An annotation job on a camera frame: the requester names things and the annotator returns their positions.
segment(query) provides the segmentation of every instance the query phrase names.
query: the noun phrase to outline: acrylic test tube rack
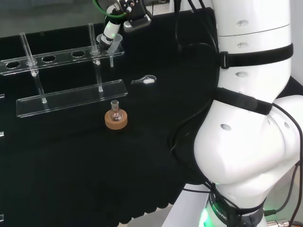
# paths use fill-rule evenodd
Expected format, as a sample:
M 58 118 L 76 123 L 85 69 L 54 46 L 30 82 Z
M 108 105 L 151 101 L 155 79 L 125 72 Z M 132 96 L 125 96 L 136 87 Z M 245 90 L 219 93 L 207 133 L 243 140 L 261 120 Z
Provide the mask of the acrylic test tube rack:
M 32 55 L 25 34 L 20 33 L 26 57 L 0 61 L 0 74 L 8 76 L 30 71 L 39 95 L 18 99 L 16 101 L 17 117 L 27 117 L 127 95 L 127 89 L 121 79 L 102 83 L 100 70 L 100 59 L 109 58 L 113 67 L 113 57 L 124 54 L 120 44 L 122 36 L 117 34 L 109 50 L 105 51 L 96 44 L 93 24 L 89 23 L 88 28 L 91 46 L 37 55 Z M 93 61 L 97 84 L 44 93 L 39 79 L 39 69 L 83 61 Z

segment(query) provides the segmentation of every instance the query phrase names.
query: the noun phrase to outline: wire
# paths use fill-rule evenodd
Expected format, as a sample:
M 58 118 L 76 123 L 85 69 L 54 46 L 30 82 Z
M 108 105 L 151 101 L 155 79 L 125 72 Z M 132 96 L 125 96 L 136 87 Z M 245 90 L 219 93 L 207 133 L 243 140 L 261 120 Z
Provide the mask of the wire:
M 301 222 L 301 221 L 293 221 L 292 226 L 303 226 L 303 222 Z
M 192 175 L 196 175 L 195 173 L 194 173 L 194 171 L 190 168 L 190 167 L 188 167 L 188 165 L 187 164 L 185 164 L 185 162 L 183 162 L 183 161 L 181 161 L 180 159 L 179 159 L 179 157 L 177 156 L 177 154 L 176 154 L 176 145 L 174 145 L 174 147 L 170 150 L 170 152 L 171 152 L 171 154 L 175 157 L 175 159 L 182 165 L 182 166 L 184 166 Z M 227 199 L 226 197 L 224 197 L 223 195 L 221 195 L 219 192 L 218 192 L 218 190 L 216 189 L 216 187 L 215 187 L 215 184 L 214 183 L 211 183 L 208 179 L 207 179 L 207 177 L 205 177 L 204 176 L 204 174 L 203 173 L 201 173 L 201 175 L 205 178 L 205 181 L 206 181 L 206 183 L 204 184 L 208 189 L 210 189 L 211 190 L 211 192 L 213 192 L 213 193 L 215 193 L 215 195 L 219 198 L 219 199 L 221 199 L 221 201 L 226 205 L 226 206 L 230 206 L 226 201 L 228 201 L 232 206 L 234 206 L 237 210 L 240 210 L 240 208 L 236 205 L 236 204 L 234 204 L 233 202 L 231 202 L 229 199 Z
M 273 215 L 273 214 L 277 214 L 278 212 L 280 212 L 281 210 L 283 210 L 285 208 L 285 206 L 288 204 L 290 196 L 291 196 L 292 191 L 293 191 L 294 178 L 295 178 L 295 174 L 297 172 L 298 167 L 299 167 L 299 162 L 294 166 L 294 171 L 293 171 L 293 176 L 292 176 L 292 179 L 291 179 L 291 182 L 290 182 L 288 196 L 287 196 L 287 199 L 285 200 L 284 204 L 279 209 L 264 211 L 264 216 L 265 217 Z
M 216 44 L 216 42 L 215 42 L 215 40 L 214 40 L 213 34 L 212 34 L 211 31 L 209 30 L 209 28 L 208 28 L 207 24 L 204 22 L 204 20 L 202 20 L 202 18 L 199 17 L 198 11 L 197 11 L 197 9 L 195 8 L 195 6 L 194 6 L 192 0 L 188 0 L 188 2 L 189 2 L 190 6 L 191 6 L 191 8 L 192 8 L 192 10 L 193 10 L 193 12 L 194 12 L 194 15 L 195 15 L 195 16 L 197 17 L 197 19 L 202 23 L 204 29 L 206 30 L 206 33 L 209 35 L 209 37 L 210 37 L 210 39 L 211 39 L 211 41 L 212 41 L 212 44 L 213 44 L 213 46 L 214 46 L 214 49 L 215 49 L 216 52 L 218 53 L 218 52 L 219 52 L 219 48 L 218 48 L 218 46 L 217 46 L 217 44 Z
M 176 39 L 176 42 L 178 44 L 178 47 L 179 48 L 182 48 L 184 45 L 181 45 L 179 43 L 179 39 L 178 39 L 178 25 L 179 25 L 179 12 L 180 12 L 180 1 L 179 0 L 174 0 L 174 10 L 175 10 L 175 39 Z M 197 43 L 197 44 L 189 44 L 189 45 L 186 45 L 186 46 L 194 46 L 194 45 L 205 45 L 206 47 L 210 47 L 213 49 L 213 47 L 209 44 L 206 44 L 206 43 Z
M 298 122 L 286 111 L 284 110 L 282 107 L 278 106 L 277 104 L 273 103 L 273 106 L 277 109 L 279 109 L 281 112 L 283 112 L 297 127 L 298 131 L 299 131 L 299 135 L 300 135 L 300 186 L 299 186 L 299 198 L 298 198 L 298 203 L 297 206 L 294 210 L 294 213 L 292 215 L 292 218 L 290 219 L 289 222 L 289 226 L 292 225 L 294 218 L 296 216 L 296 214 L 298 213 L 298 210 L 300 208 L 301 205 L 301 201 L 302 201 L 302 185 L 303 185 L 303 133 L 302 133 L 302 129 L 300 127 L 300 125 L 298 124 Z
M 196 192 L 196 193 L 213 193 L 211 191 L 197 191 L 197 190 L 191 190 L 191 189 L 186 189 L 186 188 L 183 188 L 182 190 L 187 191 L 187 192 Z
M 198 115 L 202 114 L 207 107 L 211 104 L 211 100 L 208 100 L 208 102 L 205 104 L 205 106 L 202 107 L 202 109 L 200 109 L 197 113 L 191 115 L 190 117 L 188 117 L 187 119 L 183 120 L 182 122 L 180 122 L 176 127 L 175 130 L 172 130 L 168 136 L 168 146 L 169 148 L 172 148 L 175 144 L 176 144 L 176 137 L 179 133 L 179 131 L 187 124 L 189 123 L 193 118 L 197 117 Z
M 202 0 L 199 0 L 199 2 L 200 2 L 201 7 L 202 7 L 203 9 L 205 9 L 205 5 L 204 5 L 203 1 L 202 1 Z
M 121 15 L 111 15 L 111 14 L 108 14 L 106 13 L 106 11 L 104 11 L 101 6 L 99 5 L 98 3 L 98 0 L 93 0 L 93 3 L 95 4 L 95 6 L 99 9 L 99 11 L 101 13 L 103 13 L 104 15 L 108 16 L 108 17 L 111 17 L 111 18 L 122 18 L 122 17 L 125 17 L 126 13 L 123 13 Z
M 283 209 L 286 207 L 286 205 L 288 204 L 288 202 L 289 202 L 290 196 L 291 196 L 291 194 L 292 194 L 293 186 L 294 186 L 295 174 L 296 174 L 296 172 L 297 172 L 298 167 L 299 167 L 299 163 L 297 163 L 297 164 L 295 165 L 295 167 L 294 167 L 294 172 L 293 172 L 292 180 L 291 180 L 291 182 L 290 182 L 290 187 L 289 187 L 289 192 L 288 192 L 287 199 L 286 199 L 286 201 L 284 202 L 284 204 L 283 204 L 279 209 L 276 210 L 277 213 L 280 212 L 281 210 L 283 210 Z

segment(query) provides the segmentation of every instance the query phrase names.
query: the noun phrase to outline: metal connector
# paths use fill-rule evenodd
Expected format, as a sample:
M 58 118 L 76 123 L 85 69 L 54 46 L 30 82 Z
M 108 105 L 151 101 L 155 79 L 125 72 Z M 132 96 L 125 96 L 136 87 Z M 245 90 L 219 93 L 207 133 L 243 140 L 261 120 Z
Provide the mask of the metal connector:
M 267 226 L 270 227 L 289 227 L 289 222 L 286 219 L 278 220 L 278 221 L 269 221 L 267 222 Z

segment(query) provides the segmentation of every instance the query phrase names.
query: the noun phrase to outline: rack hole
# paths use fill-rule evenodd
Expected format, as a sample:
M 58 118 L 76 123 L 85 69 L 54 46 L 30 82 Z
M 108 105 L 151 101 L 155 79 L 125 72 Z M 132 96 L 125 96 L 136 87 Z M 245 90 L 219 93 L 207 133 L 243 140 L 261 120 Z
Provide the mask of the rack hole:
M 6 68 L 8 68 L 8 69 L 15 69 L 15 68 L 17 68 L 19 65 L 20 65 L 20 62 L 18 62 L 18 61 L 12 61 L 12 62 L 7 63 L 5 66 L 6 66 Z
M 49 56 L 45 56 L 42 58 L 42 61 L 50 63 L 53 62 L 56 59 L 56 56 L 54 55 L 49 55 Z
M 82 57 L 82 56 L 85 55 L 85 52 L 84 52 L 84 51 L 76 51 L 76 52 L 71 53 L 71 55 L 72 55 L 74 58 L 80 58 L 80 57 Z

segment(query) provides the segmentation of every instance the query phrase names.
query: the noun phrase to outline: gray floor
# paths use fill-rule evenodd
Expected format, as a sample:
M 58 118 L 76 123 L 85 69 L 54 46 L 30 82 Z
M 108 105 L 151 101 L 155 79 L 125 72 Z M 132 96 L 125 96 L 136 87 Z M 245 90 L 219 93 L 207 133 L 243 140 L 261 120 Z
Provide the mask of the gray floor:
M 154 15 L 168 13 L 169 4 L 154 6 Z M 30 7 L 25 10 L 6 10 L 0 13 L 0 37 L 32 33 L 59 28 L 87 25 L 104 21 L 91 0 L 73 4 L 56 4 Z

